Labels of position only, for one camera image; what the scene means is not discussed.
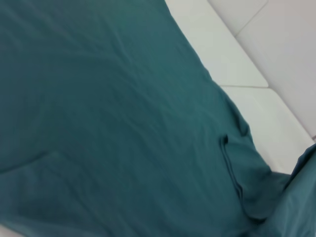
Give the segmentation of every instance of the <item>teal cloth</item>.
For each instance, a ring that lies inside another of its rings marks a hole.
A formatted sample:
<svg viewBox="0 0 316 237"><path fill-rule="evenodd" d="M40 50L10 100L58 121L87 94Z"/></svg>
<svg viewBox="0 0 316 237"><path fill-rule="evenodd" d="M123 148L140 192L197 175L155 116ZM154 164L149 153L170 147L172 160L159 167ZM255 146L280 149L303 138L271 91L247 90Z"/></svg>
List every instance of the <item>teal cloth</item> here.
<svg viewBox="0 0 316 237"><path fill-rule="evenodd" d="M315 150L271 172L162 0L0 0L8 228L314 237Z"/></svg>

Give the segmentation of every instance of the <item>teal fabric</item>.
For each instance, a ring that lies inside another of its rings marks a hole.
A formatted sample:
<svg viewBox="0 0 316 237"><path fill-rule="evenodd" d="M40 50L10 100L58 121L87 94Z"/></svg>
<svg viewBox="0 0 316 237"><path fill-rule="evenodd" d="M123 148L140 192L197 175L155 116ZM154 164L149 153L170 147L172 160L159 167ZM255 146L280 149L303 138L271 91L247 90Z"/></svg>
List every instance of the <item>teal fabric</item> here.
<svg viewBox="0 0 316 237"><path fill-rule="evenodd" d="M271 172L164 1L0 0L0 73L3 225L315 236L316 147Z"/></svg>

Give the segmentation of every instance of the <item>green garment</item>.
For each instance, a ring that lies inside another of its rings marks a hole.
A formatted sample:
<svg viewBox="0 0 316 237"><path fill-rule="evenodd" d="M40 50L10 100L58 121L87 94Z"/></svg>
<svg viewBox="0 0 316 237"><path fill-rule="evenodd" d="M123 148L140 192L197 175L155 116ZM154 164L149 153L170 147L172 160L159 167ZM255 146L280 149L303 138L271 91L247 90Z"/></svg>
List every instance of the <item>green garment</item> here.
<svg viewBox="0 0 316 237"><path fill-rule="evenodd" d="M315 236L162 0L0 0L0 222L27 237Z"/></svg>

